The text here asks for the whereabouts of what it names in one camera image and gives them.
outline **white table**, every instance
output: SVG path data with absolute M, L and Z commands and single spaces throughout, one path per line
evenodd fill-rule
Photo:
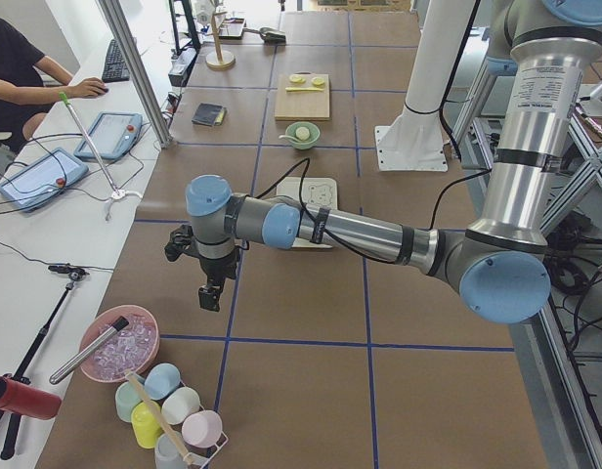
M 158 41 L 159 34 L 138 38 L 145 67 L 153 90 L 162 105 L 171 91 L 167 72 L 170 47 Z M 77 72 L 74 82 L 88 76 L 101 76 L 109 36 L 100 40 L 98 47 Z M 71 100 L 84 125 L 89 126 L 101 111 L 139 112 L 148 118 L 141 106 L 131 81 L 110 83 L 110 91 L 94 100 Z M 57 103 L 39 127 L 35 136 L 78 132 L 62 103 Z M 63 147 L 72 151 L 79 138 L 43 140 L 47 149 Z M 144 164 L 143 170 L 124 188 L 144 192 L 157 159 L 159 145 L 152 129 L 133 148 L 132 153 Z M 45 154 L 32 143 L 18 157 L 31 162 Z M 90 170 L 99 166 L 88 163 Z M 141 166 L 129 155 L 109 167 L 109 172 L 120 186 Z M 11 168 L 9 175 L 19 169 Z M 75 185 L 97 197 L 111 194 L 108 181 L 101 171 Z M 111 207 L 111 219 L 104 217 L 104 204 L 84 192 L 68 191 L 48 205 L 30 213 L 0 215 L 0 240 L 15 246 L 28 257 L 48 262 L 69 262 L 73 265 L 113 268 L 138 206 L 137 197 L 126 197 Z M 0 205 L 0 211 L 10 210 L 10 204 Z M 98 312 L 108 286 L 111 272 L 89 269 L 89 276 L 76 284 L 67 296 L 54 320 L 50 333 L 27 371 L 32 386 L 60 396 L 65 394 L 68 379 L 58 386 L 49 384 L 49 376 L 74 355 L 88 324 Z M 0 245 L 0 375 L 13 372 L 19 366 L 40 327 L 55 308 L 68 283 L 66 276 L 48 271 L 39 263 L 28 262 L 22 256 Z M 0 423 L 0 452 L 5 439 L 9 414 Z M 24 417 L 17 444 L 17 454 L 9 461 L 1 461 L 1 468 L 29 469 L 36 464 L 47 441 L 54 420 L 42 421 Z

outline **wooden cutting board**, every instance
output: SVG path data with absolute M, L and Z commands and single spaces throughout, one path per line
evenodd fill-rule
M 329 120 L 329 75 L 303 73 L 305 83 L 291 83 L 289 74 L 279 76 L 275 120 Z M 314 87 L 312 78 L 324 79 L 323 91 L 285 91 L 287 87 Z

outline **person's hand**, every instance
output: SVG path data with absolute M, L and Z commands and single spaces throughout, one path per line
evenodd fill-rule
M 70 88 L 72 98 L 97 98 L 108 92 L 106 83 L 95 77 L 86 78 Z

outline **black tripod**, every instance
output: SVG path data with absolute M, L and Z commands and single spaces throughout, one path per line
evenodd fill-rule
M 6 378 L 14 379 L 15 381 L 19 381 L 26 385 L 30 384 L 29 378 L 26 378 L 24 376 L 25 372 L 27 371 L 27 367 L 29 366 L 29 364 L 33 360 L 34 356 L 36 355 L 36 352 L 38 351 L 41 344 L 43 343 L 43 340 L 45 340 L 45 337 L 47 337 L 47 335 L 49 334 L 49 327 L 51 326 L 52 321 L 56 317 L 58 310 L 60 309 L 63 302 L 65 301 L 66 295 L 68 295 L 68 293 L 75 287 L 76 282 L 81 281 L 82 279 L 84 279 L 84 277 L 86 277 L 88 275 L 88 273 L 86 271 L 84 271 L 82 268 L 72 267 L 69 264 L 49 266 L 49 270 L 52 272 L 55 272 L 57 274 L 67 274 L 68 278 L 69 278 L 69 282 L 66 285 L 66 287 L 64 288 L 64 293 L 61 296 L 60 300 L 58 301 L 58 304 L 54 308 L 54 311 L 49 316 L 49 319 L 47 320 L 47 322 L 45 322 L 45 324 L 38 331 L 36 338 L 34 339 L 31 346 L 29 347 L 29 350 L 25 354 L 25 357 L 23 358 L 21 364 L 17 368 L 17 371 L 15 371 L 15 374 L 5 374 L 4 375 L 4 377 L 6 377 Z M 1 420 L 1 417 L 3 416 L 3 414 L 4 414 L 4 410 L 0 409 L 0 420 Z M 19 426 L 20 425 L 21 425 L 21 415 L 18 413 L 11 413 L 10 421 L 8 422 L 8 431 L 6 433 L 6 441 L 4 443 L 4 447 L 3 447 L 2 451 L 1 451 L 1 455 L 0 455 L 1 459 L 7 460 L 15 455 L 15 445 L 17 444 L 17 436 L 19 434 Z

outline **blue tablet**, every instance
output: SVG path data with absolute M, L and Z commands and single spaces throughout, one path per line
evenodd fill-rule
M 142 127 L 143 117 L 140 114 L 101 112 L 88 129 L 88 135 L 103 159 L 115 160 L 134 146 Z M 73 155 L 83 159 L 95 157 L 83 139 Z
M 86 164 L 57 148 L 0 183 L 0 193 L 27 212 L 43 206 L 87 172 Z

